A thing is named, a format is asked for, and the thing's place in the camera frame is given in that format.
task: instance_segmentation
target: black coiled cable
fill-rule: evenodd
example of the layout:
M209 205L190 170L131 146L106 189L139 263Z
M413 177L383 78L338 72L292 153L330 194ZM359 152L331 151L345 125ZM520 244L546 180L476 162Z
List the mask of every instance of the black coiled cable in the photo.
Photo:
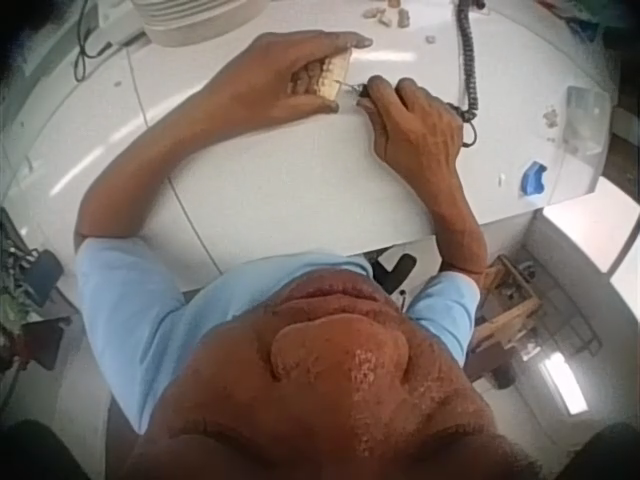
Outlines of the black coiled cable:
M464 123L468 123L473 130L473 140L469 143L463 142L465 148L472 147L478 140L478 132L473 125L473 121L478 116L478 87L476 84L476 55L473 48L473 34L471 32L471 22L469 21L469 10L471 0L458 0L456 7L456 22L460 32L460 42L462 43L462 71L464 75L464 89L467 94L467 109L463 110L457 105L448 105L458 114Z

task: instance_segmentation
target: man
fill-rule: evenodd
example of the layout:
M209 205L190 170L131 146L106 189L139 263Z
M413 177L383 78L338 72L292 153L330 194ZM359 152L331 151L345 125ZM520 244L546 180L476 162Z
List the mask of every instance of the man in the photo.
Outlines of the man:
M413 80L394 89L372 77L371 98L358 103L375 153L431 214L443 259L407 315L364 260L320 253L245 264L185 304L135 238L162 184L197 150L336 112L302 72L370 45L348 32L261 35L86 193L76 245L87 333L143 434L128 478L514 478L535 470L498 435L460 368L486 246L456 173L460 120Z

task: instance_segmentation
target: shirt sleeve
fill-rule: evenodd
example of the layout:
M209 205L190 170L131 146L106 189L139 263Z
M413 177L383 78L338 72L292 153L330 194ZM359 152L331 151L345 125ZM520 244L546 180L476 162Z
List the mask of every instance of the shirt sleeve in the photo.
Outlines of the shirt sleeve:
M76 258L81 310L96 361L123 412L142 432L158 370L172 361L164 332L185 305L173 276L140 239L88 238Z
M462 366L479 301L480 290L473 280L461 273L442 272L414 297L407 314L440 338Z

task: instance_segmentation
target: fluorescent light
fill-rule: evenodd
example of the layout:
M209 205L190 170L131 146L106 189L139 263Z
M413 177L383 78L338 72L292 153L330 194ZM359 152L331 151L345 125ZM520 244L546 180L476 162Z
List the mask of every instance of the fluorescent light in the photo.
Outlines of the fluorescent light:
M577 415L589 410L580 385L578 385L576 377L561 353L552 354L542 362L542 366L558 389L570 415Z

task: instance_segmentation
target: left hand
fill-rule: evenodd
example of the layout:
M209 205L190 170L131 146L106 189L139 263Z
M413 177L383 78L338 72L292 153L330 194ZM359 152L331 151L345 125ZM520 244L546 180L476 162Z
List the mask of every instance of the left hand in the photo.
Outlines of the left hand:
M197 123L192 127L215 141L335 113L336 102L300 88L304 82L299 72L314 63L317 69L318 60L371 44L355 32L264 33L191 97L191 118Z

